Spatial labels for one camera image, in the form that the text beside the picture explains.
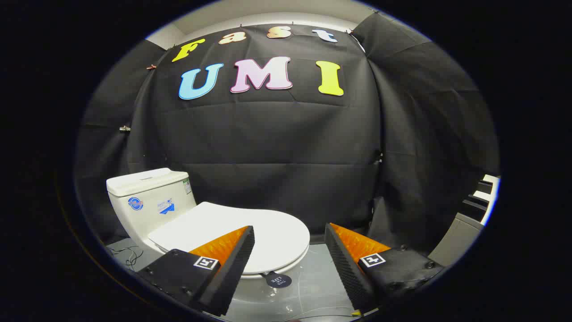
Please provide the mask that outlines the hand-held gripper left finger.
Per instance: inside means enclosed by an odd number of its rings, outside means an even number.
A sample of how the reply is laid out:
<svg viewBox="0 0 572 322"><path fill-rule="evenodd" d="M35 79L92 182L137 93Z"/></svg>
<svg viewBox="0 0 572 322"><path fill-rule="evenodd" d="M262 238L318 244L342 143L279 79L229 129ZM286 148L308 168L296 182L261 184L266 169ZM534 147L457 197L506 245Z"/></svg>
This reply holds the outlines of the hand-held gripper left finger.
<svg viewBox="0 0 572 322"><path fill-rule="evenodd" d="M136 275L164 296L220 317L227 313L254 246L254 227L248 225L192 251L170 250Z"/></svg>

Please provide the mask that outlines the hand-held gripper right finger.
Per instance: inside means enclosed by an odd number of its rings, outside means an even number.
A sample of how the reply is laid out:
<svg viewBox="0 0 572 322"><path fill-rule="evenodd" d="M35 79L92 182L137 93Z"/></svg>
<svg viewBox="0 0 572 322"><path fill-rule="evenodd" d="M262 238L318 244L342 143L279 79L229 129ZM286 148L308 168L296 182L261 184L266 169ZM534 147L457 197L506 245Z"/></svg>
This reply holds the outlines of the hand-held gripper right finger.
<svg viewBox="0 0 572 322"><path fill-rule="evenodd" d="M327 223L325 244L352 306L362 313L411 298L445 266L407 246L389 247Z"/></svg>

